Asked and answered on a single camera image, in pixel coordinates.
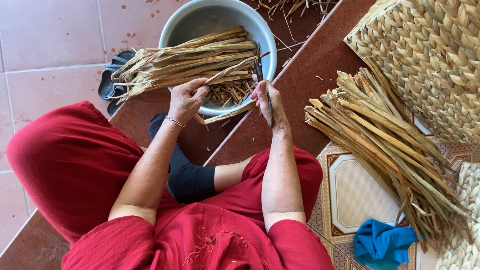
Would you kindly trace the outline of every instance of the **embroidery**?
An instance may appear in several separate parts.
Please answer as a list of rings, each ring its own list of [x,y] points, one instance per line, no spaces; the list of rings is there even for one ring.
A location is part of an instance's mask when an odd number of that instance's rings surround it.
[[[241,243],[244,244],[244,248],[248,248],[252,246],[251,242],[248,241],[245,236],[236,233],[234,231],[220,231],[217,232],[216,230],[212,230],[210,233],[210,236],[208,236],[208,231],[206,227],[200,227],[199,232],[197,234],[197,240],[200,242],[200,245],[195,246],[194,251],[191,252],[183,261],[182,267],[185,264],[192,263],[195,269],[204,269],[205,266],[200,264],[199,258],[202,258],[204,250],[212,253],[214,246],[218,243],[220,239],[227,238],[229,236],[234,236],[238,239],[241,240]],[[267,262],[265,259],[260,257],[260,260],[262,261],[262,264],[266,266],[269,270],[271,270],[268,267]]]

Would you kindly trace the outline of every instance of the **woman's right hand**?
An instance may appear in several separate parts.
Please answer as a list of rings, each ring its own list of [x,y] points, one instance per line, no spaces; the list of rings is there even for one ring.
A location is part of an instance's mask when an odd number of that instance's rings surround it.
[[[252,75],[254,81],[258,81],[257,75]],[[268,97],[267,97],[267,90],[268,94],[270,95],[270,100],[272,102],[272,110],[273,110],[273,117],[274,117],[274,126],[272,127],[273,133],[283,132],[285,130],[290,129],[290,125],[288,123],[287,115],[283,109],[282,103],[282,95],[280,92],[273,87],[273,85],[267,81],[263,80],[257,84],[257,87],[253,91],[251,95],[251,99],[257,99],[256,106],[262,110],[262,114],[264,115],[265,119],[268,123],[270,123],[272,117],[270,116],[270,109],[268,107]]]

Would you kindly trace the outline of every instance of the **blue cloth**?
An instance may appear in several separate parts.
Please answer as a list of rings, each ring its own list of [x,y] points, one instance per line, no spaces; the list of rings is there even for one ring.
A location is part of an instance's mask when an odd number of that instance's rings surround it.
[[[416,241],[412,228],[395,228],[371,219],[355,234],[355,258],[375,270],[396,270],[400,263],[408,263],[407,250]]]

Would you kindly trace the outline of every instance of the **silver bracelet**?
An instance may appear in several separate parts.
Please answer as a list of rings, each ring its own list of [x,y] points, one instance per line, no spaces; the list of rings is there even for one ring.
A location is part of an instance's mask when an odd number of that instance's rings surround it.
[[[174,122],[175,124],[177,124],[177,125],[179,125],[179,126],[181,126],[181,127],[185,127],[185,125],[184,125],[184,124],[182,124],[182,123],[178,122],[177,120],[175,120],[175,119],[171,118],[171,117],[170,117],[170,116],[168,116],[168,115],[167,115],[167,116],[165,116],[165,118],[167,118],[168,120],[170,120],[170,121]]]

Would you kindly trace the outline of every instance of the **braided wicker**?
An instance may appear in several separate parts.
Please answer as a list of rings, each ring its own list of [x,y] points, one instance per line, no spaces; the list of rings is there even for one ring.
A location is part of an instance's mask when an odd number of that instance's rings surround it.
[[[480,164],[464,162],[458,175],[458,184],[456,188],[458,200],[463,207],[471,211],[472,217],[480,222]],[[452,238],[450,249],[445,248],[440,251],[436,270],[480,270],[480,223],[468,221],[473,243],[461,235],[455,235]]]
[[[435,135],[480,143],[479,0],[378,0],[345,42]]]

